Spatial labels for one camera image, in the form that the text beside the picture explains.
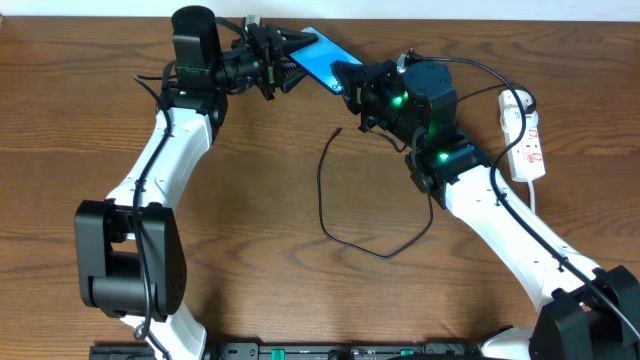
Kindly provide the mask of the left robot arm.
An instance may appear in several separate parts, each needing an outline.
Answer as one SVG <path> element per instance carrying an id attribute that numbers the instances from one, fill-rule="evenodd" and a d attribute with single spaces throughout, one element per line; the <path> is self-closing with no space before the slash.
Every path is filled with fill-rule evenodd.
<path id="1" fill-rule="evenodd" d="M 102 200 L 83 201 L 74 227 L 83 303 L 129 325 L 157 359 L 201 359 L 207 332 L 184 301 L 187 265 L 176 208 L 223 125 L 228 99 L 257 88 L 266 99 L 304 77 L 290 55 L 315 34 L 245 18 L 231 48 L 225 20 L 204 6 L 171 18 L 175 57 L 152 92 L 154 130 L 125 179 Z"/>

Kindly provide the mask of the blue Galaxy smartphone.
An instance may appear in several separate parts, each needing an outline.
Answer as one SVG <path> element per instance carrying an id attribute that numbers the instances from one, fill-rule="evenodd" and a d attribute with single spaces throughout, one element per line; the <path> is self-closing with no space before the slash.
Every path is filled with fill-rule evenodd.
<path id="1" fill-rule="evenodd" d="M 341 95 L 343 87 L 333 73 L 331 64 L 336 61 L 360 65 L 361 61 L 313 27 L 302 29 L 314 34 L 318 40 L 289 55 L 289 59 L 303 68 L 309 76 L 334 95 Z"/>

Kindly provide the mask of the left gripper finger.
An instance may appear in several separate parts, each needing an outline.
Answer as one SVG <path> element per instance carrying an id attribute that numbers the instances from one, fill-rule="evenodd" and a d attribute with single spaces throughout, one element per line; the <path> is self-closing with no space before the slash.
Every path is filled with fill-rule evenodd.
<path id="1" fill-rule="evenodd" d="M 287 94 L 306 77 L 306 71 L 295 62 L 284 62 L 275 66 L 274 75 L 276 86 Z"/>
<path id="2" fill-rule="evenodd" d="M 277 28 L 274 49 L 278 50 L 281 56 L 289 56 L 317 41 L 318 36 L 314 33 Z"/>

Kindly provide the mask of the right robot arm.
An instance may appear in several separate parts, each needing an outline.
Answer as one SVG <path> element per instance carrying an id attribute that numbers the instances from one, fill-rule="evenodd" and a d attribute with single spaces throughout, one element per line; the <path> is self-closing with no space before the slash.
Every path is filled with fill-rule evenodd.
<path id="1" fill-rule="evenodd" d="M 556 235 L 509 188 L 496 162 L 459 129 L 444 58 L 410 56 L 331 68 L 362 130 L 379 126 L 409 146 L 416 186 L 471 227 L 525 289 L 532 329 L 501 330 L 477 346 L 489 359 L 636 359 L 639 282 L 604 270 Z"/>

